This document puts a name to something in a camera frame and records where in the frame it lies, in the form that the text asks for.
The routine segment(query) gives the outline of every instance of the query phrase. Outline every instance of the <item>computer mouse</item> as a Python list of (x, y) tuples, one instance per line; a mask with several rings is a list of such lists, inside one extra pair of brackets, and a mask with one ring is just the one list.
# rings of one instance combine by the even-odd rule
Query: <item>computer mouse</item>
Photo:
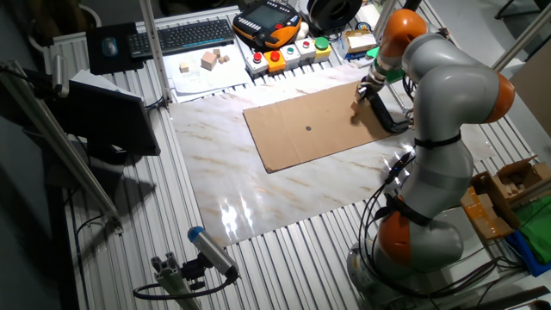
[(105, 57), (114, 57), (119, 54), (117, 48), (117, 39), (114, 37), (107, 37), (102, 40), (102, 53)]

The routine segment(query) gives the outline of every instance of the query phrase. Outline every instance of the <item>aluminum profile table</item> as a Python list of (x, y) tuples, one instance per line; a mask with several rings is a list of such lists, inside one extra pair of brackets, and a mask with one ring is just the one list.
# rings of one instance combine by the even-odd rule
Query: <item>aluminum profile table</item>
[[(427, 2), (418, 13), (427, 21), (443, 27), (442, 22)], [(157, 21), (159, 28), (175, 27), (194, 22), (215, 19), (232, 21), (238, 14), (237, 7), (163, 18)], [(137, 24), (145, 31), (143, 23)], [(236, 40), (244, 56), (251, 49)], [(89, 68), (84, 34), (59, 37), (45, 51), (46, 70), (50, 71), (50, 59), (56, 54), (67, 58), (69, 75)], [(261, 77), (252, 84), (244, 84), (223, 90), (239, 91), (259, 84), (273, 83), (281, 79), (341, 65), (343, 61), (334, 54), (322, 64), (304, 66), (275, 77)], [(145, 98), (150, 104), (161, 97), (160, 85), (155, 78), (152, 60), (143, 69), (104, 75), (106, 79), (123, 89)], [(391, 87), (398, 102), (411, 105), (401, 89), (401, 84)], [(150, 113), (155, 134), (161, 148), (158, 157), (136, 158), (125, 167), (121, 185), (117, 189), (115, 205), (121, 213), (124, 233), (117, 235), (105, 225), (105, 220), (85, 227), (74, 239), (73, 227), (99, 215), (99, 210), (85, 193), (73, 196), (74, 208), (65, 206), (69, 227), (73, 266), (81, 309), (178, 309), (174, 301), (142, 301), (133, 297), (134, 288), (154, 283), (150, 258), (163, 257), (173, 251), (179, 262), (196, 258), (196, 248), (187, 240), (187, 231), (201, 225), (186, 164), (176, 140), (170, 113), (165, 108)], [(505, 164), (533, 155), (520, 133), (505, 117), (493, 124), (481, 125), (497, 156), (475, 164), (475, 173), (489, 171), (494, 174)], [(241, 241), (226, 248), (237, 261), (241, 280), (223, 291), (201, 297), (204, 309), (358, 309), (365, 302), (358, 294), (346, 272), (346, 256), (356, 242), (363, 203), (343, 206), (325, 214), (302, 220), (293, 225), (267, 232), (255, 238)], [(369, 233), (375, 233), (375, 227)], [(77, 263), (76, 243), (83, 253), (83, 268)], [(514, 254), (503, 245), (487, 249), (491, 256)], [(512, 282), (526, 274), (513, 276), (499, 285)], [(219, 286), (222, 279), (215, 270), (208, 270), (205, 281), (208, 288)], [(162, 294), (155, 289), (152, 294)], [(470, 292), (448, 299), (441, 308), (450, 308), (481, 294)], [(388, 305), (389, 308), (432, 308), (428, 302), (402, 299)]]

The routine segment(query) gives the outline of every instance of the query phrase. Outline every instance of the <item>marble surface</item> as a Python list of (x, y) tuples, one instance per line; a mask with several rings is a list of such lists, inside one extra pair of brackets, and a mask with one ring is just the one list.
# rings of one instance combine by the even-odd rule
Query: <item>marble surface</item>
[[(341, 65), (314, 74), (170, 106), (204, 227), (222, 246), (369, 198), (413, 131), (266, 173), (243, 110), (358, 81), (367, 68)], [(391, 114), (401, 114), (388, 88)], [(495, 155), (478, 126), (464, 126), (475, 160)]]

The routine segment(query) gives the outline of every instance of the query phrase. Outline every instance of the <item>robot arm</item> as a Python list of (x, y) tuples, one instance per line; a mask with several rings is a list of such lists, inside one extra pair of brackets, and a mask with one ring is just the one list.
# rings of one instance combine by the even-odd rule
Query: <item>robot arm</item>
[(392, 202), (392, 212), (379, 226), (371, 253), (389, 278), (438, 270), (461, 258), (463, 242), (457, 229), (433, 220), (461, 199), (473, 175), (473, 158), (461, 142), (460, 128), (498, 120), (515, 95), (505, 77), (429, 30), (415, 12), (395, 11), (380, 53), (356, 93), (358, 103), (367, 104), (383, 87), (387, 72), (400, 67), (418, 85), (417, 157)]

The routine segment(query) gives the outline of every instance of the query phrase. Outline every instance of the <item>mouse pad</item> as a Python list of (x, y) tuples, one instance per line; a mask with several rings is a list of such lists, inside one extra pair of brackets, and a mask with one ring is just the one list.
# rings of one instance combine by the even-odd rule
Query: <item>mouse pad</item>
[[(92, 74), (109, 74), (121, 71), (137, 70), (144, 67), (144, 59), (133, 60), (127, 43), (127, 35), (136, 34), (136, 24), (129, 22), (121, 25), (99, 27), (86, 32), (90, 72)], [(119, 53), (114, 57), (105, 57), (102, 53), (102, 40), (114, 37)]]

